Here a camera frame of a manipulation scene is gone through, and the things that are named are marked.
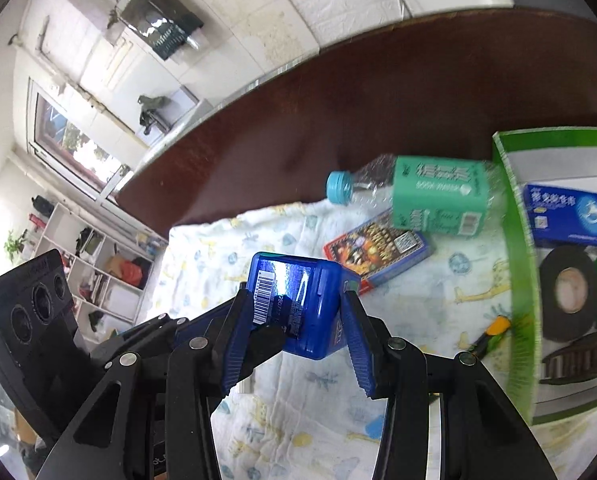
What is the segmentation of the red playing card box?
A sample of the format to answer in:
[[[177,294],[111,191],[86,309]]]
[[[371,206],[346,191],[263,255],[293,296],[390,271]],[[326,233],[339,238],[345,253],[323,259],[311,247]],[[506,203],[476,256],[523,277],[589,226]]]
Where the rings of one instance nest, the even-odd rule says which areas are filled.
[[[331,240],[323,251],[361,277],[358,292],[364,294],[417,266],[434,249],[422,233],[395,228],[387,209]]]

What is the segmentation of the white shelf unit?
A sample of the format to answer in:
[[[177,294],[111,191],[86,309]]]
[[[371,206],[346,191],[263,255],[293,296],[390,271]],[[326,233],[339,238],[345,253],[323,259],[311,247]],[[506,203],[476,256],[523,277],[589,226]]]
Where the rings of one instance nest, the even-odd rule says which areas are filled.
[[[35,254],[53,249],[61,257],[78,330],[89,350],[137,323],[160,246],[144,235],[137,244],[126,244],[57,204]]]

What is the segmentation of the glass door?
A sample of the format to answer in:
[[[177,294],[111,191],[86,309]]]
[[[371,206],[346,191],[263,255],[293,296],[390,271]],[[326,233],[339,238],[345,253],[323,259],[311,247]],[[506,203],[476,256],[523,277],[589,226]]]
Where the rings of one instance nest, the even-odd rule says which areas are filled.
[[[32,80],[27,89],[27,142],[50,170],[97,204],[116,207],[118,192],[134,173],[71,122]]]

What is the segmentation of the blue medicine carton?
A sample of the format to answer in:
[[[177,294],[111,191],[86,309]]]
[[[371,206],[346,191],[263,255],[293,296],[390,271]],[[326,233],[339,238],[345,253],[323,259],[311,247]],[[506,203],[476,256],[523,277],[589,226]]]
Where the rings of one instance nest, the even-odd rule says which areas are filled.
[[[597,248],[597,193],[528,183],[523,200],[536,244]]]

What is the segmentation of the blue plastic square box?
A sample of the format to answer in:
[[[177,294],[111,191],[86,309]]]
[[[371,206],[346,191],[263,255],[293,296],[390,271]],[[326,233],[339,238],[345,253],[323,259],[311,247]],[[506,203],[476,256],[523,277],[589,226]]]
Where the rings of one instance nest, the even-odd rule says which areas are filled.
[[[258,252],[246,288],[253,294],[253,323],[281,327],[285,352],[319,361],[346,346],[342,295],[360,284],[358,274],[334,261]]]

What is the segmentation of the dark rubber snake toy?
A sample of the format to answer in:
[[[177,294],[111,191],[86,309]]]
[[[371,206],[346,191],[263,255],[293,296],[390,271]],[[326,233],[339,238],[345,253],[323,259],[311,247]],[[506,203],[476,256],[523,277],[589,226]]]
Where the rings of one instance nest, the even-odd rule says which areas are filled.
[[[543,359],[541,384],[563,386],[597,378],[597,332],[587,334]]]

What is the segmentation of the clear bottle green label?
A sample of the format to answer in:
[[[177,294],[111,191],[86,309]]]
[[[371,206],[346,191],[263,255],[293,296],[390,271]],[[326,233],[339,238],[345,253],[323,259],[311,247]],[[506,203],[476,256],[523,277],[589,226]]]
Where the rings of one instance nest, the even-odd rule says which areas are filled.
[[[505,172],[486,160],[384,154],[355,172],[330,172],[326,196],[386,211],[394,228],[462,237],[507,209]]]

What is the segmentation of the green open cardboard box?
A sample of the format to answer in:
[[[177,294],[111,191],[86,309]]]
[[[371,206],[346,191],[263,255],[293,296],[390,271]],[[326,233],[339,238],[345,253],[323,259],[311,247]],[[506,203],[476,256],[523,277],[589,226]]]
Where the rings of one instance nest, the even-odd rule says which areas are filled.
[[[597,128],[496,133],[510,263],[507,393],[533,424],[597,406]]]

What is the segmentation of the marker with blue cap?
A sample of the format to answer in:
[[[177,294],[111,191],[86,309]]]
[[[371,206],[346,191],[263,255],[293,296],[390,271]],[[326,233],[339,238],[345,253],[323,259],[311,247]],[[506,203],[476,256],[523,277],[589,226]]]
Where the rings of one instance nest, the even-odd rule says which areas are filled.
[[[477,341],[472,344],[468,352],[477,359],[484,359],[494,351],[503,340],[505,333],[511,327],[511,321],[507,316],[498,315],[495,320],[481,333]]]

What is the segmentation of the black electrical tape roll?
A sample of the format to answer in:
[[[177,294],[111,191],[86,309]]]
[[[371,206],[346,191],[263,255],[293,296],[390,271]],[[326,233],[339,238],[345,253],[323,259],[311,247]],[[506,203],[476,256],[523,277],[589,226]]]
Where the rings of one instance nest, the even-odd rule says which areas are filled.
[[[543,249],[538,271],[545,339],[566,344],[597,327],[597,263],[582,246]]]

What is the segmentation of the grey faucet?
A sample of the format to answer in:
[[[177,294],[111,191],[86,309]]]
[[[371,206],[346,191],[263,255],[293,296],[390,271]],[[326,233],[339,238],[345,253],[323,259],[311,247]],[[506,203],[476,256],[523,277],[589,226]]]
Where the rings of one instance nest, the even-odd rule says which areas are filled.
[[[141,106],[139,124],[143,128],[145,136],[149,136],[153,128],[162,132],[169,130],[169,123],[161,116],[161,110],[170,102],[167,96],[157,96],[156,98],[139,96],[137,102]]]

